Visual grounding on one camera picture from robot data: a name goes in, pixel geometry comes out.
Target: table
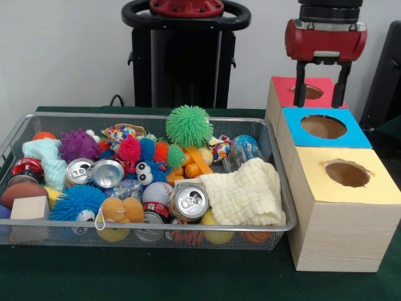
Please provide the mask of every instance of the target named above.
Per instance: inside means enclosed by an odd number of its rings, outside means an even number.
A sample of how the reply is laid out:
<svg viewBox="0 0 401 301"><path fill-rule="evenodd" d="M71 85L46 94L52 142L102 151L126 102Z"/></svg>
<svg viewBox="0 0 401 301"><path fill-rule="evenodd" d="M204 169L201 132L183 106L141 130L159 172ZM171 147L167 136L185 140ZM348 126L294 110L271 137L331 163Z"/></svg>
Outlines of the table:
<svg viewBox="0 0 401 301"><path fill-rule="evenodd" d="M169 112L135 107L38 110ZM263 110L209 113L264 117ZM401 296L400 229L378 273L297 272L286 236L269 253L40 246L0 246L0 252L2 300L399 300Z"/></svg>

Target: white cloth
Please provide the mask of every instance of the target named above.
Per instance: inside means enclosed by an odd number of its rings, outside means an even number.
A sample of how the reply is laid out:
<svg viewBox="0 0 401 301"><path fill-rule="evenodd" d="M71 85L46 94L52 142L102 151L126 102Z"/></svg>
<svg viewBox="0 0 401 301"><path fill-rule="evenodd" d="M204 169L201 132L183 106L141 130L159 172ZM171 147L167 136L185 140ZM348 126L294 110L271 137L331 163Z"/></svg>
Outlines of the white cloth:
<svg viewBox="0 0 401 301"><path fill-rule="evenodd" d="M270 163L254 158L229 174L200 176L214 218L224 225L283 226L278 173Z"/></svg>

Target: metal basket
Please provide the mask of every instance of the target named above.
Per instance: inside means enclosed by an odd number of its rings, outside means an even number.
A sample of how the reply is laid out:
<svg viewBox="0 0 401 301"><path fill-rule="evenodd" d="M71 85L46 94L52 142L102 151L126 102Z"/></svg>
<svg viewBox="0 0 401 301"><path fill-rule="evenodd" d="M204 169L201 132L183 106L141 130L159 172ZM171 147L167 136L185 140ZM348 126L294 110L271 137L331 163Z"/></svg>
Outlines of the metal basket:
<svg viewBox="0 0 401 301"><path fill-rule="evenodd" d="M22 144L30 141L34 134L42 131L59 135L78 128L99 132L114 124L135 124L156 135L166 137L166 116L155 115L106 115L33 113L22 117L0 147L0 193L11 175L11 168L23 156ZM294 228L296 213L284 173L272 127L261 119L210 118L215 135L236 137L246 134L254 137L264 158L272 163L281 179L282 206L287 215L285 226L204 226L200 224L135 224L107 223L106 228L129 229L128 236L117 243L102 240L91 222L35 221L0 219L0 244L2 245L46 245L46 246L122 246L155 248L204 248L227 250L272 250L285 231ZM224 172L223 165L213 164L215 172ZM137 236L137 231L159 234L158 241L146 242ZM267 241L249 242L240 232L271 232ZM229 236L228 243L222 243ZM212 235L216 243L202 239Z"/></svg>

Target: box hole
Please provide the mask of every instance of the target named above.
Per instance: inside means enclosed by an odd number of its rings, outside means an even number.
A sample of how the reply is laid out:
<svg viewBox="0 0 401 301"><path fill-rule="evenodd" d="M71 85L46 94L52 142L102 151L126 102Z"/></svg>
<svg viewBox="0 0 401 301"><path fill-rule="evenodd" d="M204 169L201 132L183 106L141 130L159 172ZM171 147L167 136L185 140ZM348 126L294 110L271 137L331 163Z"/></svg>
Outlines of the box hole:
<svg viewBox="0 0 401 301"><path fill-rule="evenodd" d="M362 187L368 184L370 172L354 162L334 160L325 164L325 169L332 180L344 186Z"/></svg>
<svg viewBox="0 0 401 301"><path fill-rule="evenodd" d="M291 92L295 93L295 86L293 86L291 88ZM306 85L306 93L305 94L306 94L305 95L306 99L319 99L320 97L323 96L324 92L314 86Z"/></svg>
<svg viewBox="0 0 401 301"><path fill-rule="evenodd" d="M301 120L301 126L309 134L324 139L337 139L346 133L345 124L326 115L306 116Z"/></svg>

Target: purple spiky ball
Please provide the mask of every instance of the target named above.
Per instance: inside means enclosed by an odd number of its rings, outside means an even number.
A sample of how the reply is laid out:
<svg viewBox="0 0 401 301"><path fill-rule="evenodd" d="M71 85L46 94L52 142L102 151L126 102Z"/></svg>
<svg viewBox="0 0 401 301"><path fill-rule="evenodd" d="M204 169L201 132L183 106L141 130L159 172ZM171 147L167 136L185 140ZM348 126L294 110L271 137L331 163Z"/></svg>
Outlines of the purple spiky ball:
<svg viewBox="0 0 401 301"><path fill-rule="evenodd" d="M60 154L67 163L78 158L98 159L100 148L83 129L72 130L70 134L61 133L61 136Z"/></svg>

